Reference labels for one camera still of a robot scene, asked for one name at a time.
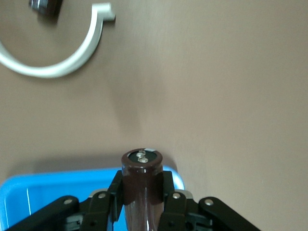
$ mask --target white curved object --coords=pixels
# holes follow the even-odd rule
[[[92,18],[88,34],[81,46],[70,57],[62,62],[46,66],[27,66],[16,60],[0,41],[0,63],[9,69],[23,75],[39,78],[56,78],[65,76],[80,68],[95,51],[103,30],[103,21],[113,21],[115,14],[111,10],[110,3],[97,3],[92,5]]]

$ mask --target brown cylinder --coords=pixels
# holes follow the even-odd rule
[[[135,149],[122,156],[125,216],[128,231],[156,231],[163,212],[162,155]]]

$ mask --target capacitor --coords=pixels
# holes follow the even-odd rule
[[[128,231],[156,231],[163,204],[162,155],[149,148],[122,156],[123,195]]]
[[[30,0],[29,6],[42,15],[57,16],[63,0]]]

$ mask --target blue tray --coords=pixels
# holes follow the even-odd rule
[[[80,202],[97,189],[109,187],[119,168],[60,172],[17,176],[8,179],[0,188],[0,231],[4,231],[47,204],[65,195],[75,196]],[[179,174],[172,171],[176,189],[184,189]],[[126,231],[124,209],[115,231]]]

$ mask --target silver screw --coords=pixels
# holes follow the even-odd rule
[[[136,154],[137,157],[142,157],[142,156],[145,156],[145,152],[141,152],[139,151],[137,154]]]
[[[145,158],[144,156],[142,156],[142,157],[139,157],[139,158],[138,158],[138,161],[139,161],[140,163],[147,163],[147,162],[149,161],[149,159],[148,159],[148,158]]]
[[[72,199],[67,199],[63,202],[63,204],[68,205],[68,204],[72,203],[72,201],[73,201]]]
[[[174,193],[173,195],[172,195],[172,197],[174,198],[174,199],[179,199],[180,197],[181,197],[181,195],[179,194],[179,193]]]
[[[102,199],[102,198],[104,198],[105,196],[106,196],[105,193],[101,193],[101,194],[98,195],[98,198]]]
[[[211,206],[211,205],[214,204],[214,202],[213,202],[211,199],[206,199],[206,200],[204,201],[204,203],[205,203],[206,205],[208,205],[208,206]]]

